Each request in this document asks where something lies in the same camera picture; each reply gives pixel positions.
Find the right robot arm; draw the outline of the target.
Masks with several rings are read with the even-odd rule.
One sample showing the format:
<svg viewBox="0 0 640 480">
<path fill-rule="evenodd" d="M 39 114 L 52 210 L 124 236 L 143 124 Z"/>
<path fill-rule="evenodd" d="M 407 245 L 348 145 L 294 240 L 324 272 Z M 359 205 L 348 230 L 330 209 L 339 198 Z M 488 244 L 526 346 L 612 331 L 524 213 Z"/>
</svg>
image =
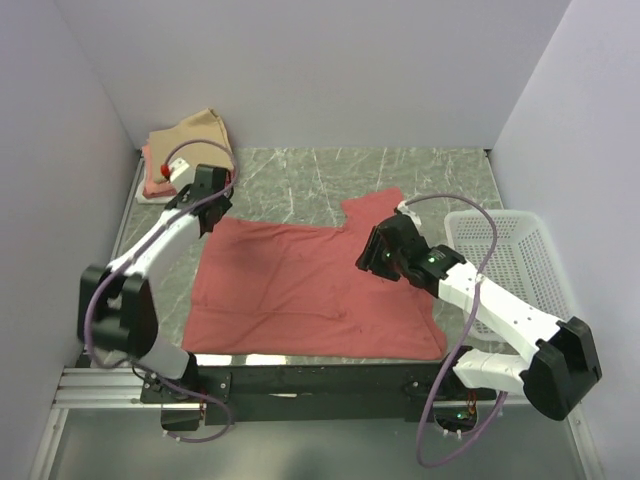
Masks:
<svg viewBox="0 0 640 480">
<path fill-rule="evenodd" d="M 445 245 L 431 247 L 413 220 L 396 212 L 374 226 L 356 265 L 409 283 L 460 308 L 502 337 L 514 354 L 491 354 L 464 344 L 442 362 L 428 397 L 460 399 L 470 390 L 522 394 L 549 419 L 561 421 L 599 382 L 602 370 L 591 328 L 563 321 L 519 299 Z"/>
</svg>

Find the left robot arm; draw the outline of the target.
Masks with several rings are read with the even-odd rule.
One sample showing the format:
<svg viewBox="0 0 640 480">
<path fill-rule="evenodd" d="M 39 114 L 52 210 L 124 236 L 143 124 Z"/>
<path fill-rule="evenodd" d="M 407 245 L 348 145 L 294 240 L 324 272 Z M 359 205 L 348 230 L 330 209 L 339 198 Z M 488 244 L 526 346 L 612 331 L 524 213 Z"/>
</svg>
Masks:
<svg viewBox="0 0 640 480">
<path fill-rule="evenodd" d="M 85 269 L 77 336 L 100 367 L 111 369 L 122 362 L 107 364 L 97 350 L 118 352 L 164 381 L 176 401 L 189 401 L 201 391 L 195 355 L 159 332 L 153 290 L 182 252 L 212 232 L 231 208 L 233 180 L 234 173 L 222 167 L 197 166 L 193 180 L 133 247 L 106 266 Z"/>
</svg>

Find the red t-shirt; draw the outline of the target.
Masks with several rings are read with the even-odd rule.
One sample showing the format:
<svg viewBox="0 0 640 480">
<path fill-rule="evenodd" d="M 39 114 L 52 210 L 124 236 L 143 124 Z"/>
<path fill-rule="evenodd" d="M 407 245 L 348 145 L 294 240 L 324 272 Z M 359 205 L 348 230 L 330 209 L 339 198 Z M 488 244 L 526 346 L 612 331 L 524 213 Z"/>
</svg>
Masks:
<svg viewBox="0 0 640 480">
<path fill-rule="evenodd" d="M 347 199 L 340 227 L 222 219 L 200 258 L 183 349 L 440 359 L 447 339 L 432 297 L 355 265 L 372 227 L 402 199 L 397 187 Z"/>
</svg>

